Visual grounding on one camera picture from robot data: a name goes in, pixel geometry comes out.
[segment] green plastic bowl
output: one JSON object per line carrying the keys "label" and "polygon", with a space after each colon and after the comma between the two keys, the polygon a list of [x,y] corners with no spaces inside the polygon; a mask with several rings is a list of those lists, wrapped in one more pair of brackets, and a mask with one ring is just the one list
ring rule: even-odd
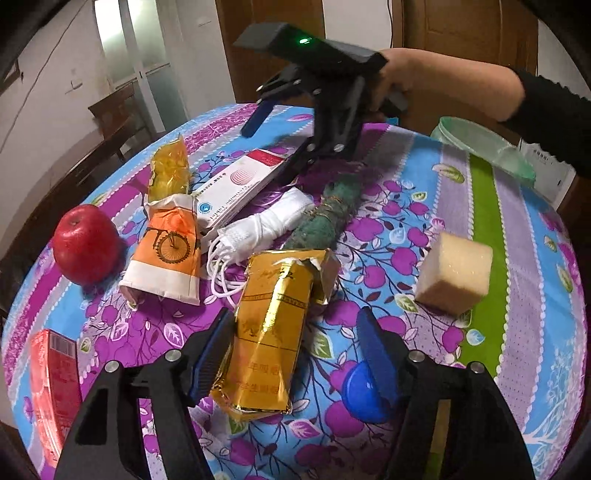
{"label": "green plastic bowl", "polygon": [[463,118],[442,116],[431,137],[484,158],[524,185],[534,187],[534,167],[514,145],[482,125]]}

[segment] barcode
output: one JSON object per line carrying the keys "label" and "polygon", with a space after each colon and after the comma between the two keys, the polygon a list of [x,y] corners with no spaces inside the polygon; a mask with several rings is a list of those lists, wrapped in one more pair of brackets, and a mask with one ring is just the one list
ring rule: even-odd
{"label": "barcode", "polygon": [[49,347],[71,358],[76,356],[76,347],[74,346],[74,342],[64,337],[60,337],[55,333],[52,333],[49,337]]}

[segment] floral tablecloth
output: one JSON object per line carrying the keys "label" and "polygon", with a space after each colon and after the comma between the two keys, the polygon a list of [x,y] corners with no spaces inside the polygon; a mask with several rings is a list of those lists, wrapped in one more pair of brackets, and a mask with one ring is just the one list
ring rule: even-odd
{"label": "floral tablecloth", "polygon": [[[142,194],[159,145],[183,134],[193,183],[206,181],[244,151],[290,153],[311,133],[309,109],[278,106],[252,138],[239,129],[254,105],[231,105],[168,134],[120,168],[88,202],[106,212],[129,245],[146,225]],[[373,308],[384,329],[438,362],[482,361],[495,376],[531,455],[538,479],[559,464],[580,408],[586,356],[583,292],[567,232],[551,207],[488,163],[422,135],[366,125],[355,160],[317,162],[297,184],[318,202],[337,172],[362,170],[363,202],[340,237],[340,287],[322,317],[309,319],[292,385],[293,414],[251,423],[228,419],[210,398],[192,409],[216,479],[372,478],[386,461],[391,427],[354,419],[342,401],[346,373],[362,360],[356,314]],[[275,201],[269,186],[243,215]],[[418,267],[446,230],[493,248],[490,293],[470,314],[437,315],[413,300]],[[85,395],[106,361],[153,361],[207,329],[223,301],[202,279],[201,306],[147,296],[130,310],[116,280],[83,291],[62,277],[49,245],[12,306],[2,343],[18,428],[42,478],[52,478],[35,429],[29,381],[31,335],[44,327],[77,339]],[[148,463],[165,478],[149,401],[141,418]]]}

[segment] wire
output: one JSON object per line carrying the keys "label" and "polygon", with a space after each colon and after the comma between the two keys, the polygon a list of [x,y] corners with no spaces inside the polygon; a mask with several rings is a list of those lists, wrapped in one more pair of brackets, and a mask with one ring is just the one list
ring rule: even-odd
{"label": "wire", "polygon": [[0,153],[2,153],[2,151],[4,150],[4,146],[6,146],[6,142],[8,141],[8,137],[10,137],[10,134],[12,133],[12,130],[14,130],[14,126],[17,124],[18,117],[20,116],[22,110],[25,108],[25,104],[27,103],[27,100],[29,99],[29,95],[31,94],[31,92],[35,88],[35,85],[37,84],[37,81],[39,80],[39,77],[41,76],[41,73],[43,72],[43,69],[49,63],[49,60],[51,59],[51,56],[53,55],[53,52],[55,52],[57,46],[60,44],[61,39],[64,38],[64,35],[66,35],[66,32],[68,31],[68,29],[74,23],[74,20],[76,19],[76,17],[78,16],[78,14],[81,12],[81,10],[84,8],[84,6],[88,2],[89,2],[89,0],[85,0],[84,3],[80,6],[80,8],[77,10],[76,14],[72,17],[72,19],[70,20],[70,22],[66,26],[66,29],[61,34],[60,38],[58,38],[57,43],[54,45],[54,47],[49,52],[49,55],[47,57],[47,60],[41,66],[41,70],[39,70],[39,72],[37,73],[37,76],[35,77],[35,80],[33,81],[33,84],[31,85],[31,88],[29,88],[29,91],[25,95],[25,99],[22,101],[22,105],[18,109],[17,114],[14,116],[14,120],[12,120],[12,123],[10,125],[10,128],[8,129],[8,132],[6,133],[6,137],[4,137],[4,140],[2,141],[2,145],[0,146]]}
{"label": "wire", "polygon": [[394,19],[392,17],[392,0],[386,0],[388,5],[388,16],[390,17],[390,48],[394,46]]}

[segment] human hand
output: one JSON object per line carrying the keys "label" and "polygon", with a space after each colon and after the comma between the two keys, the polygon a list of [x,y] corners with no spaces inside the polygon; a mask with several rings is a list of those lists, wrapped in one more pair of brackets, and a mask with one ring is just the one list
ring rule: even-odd
{"label": "human hand", "polygon": [[380,70],[379,79],[372,91],[372,112],[377,112],[392,88],[406,92],[413,87],[413,51],[410,48],[389,48],[381,51],[388,63]]}

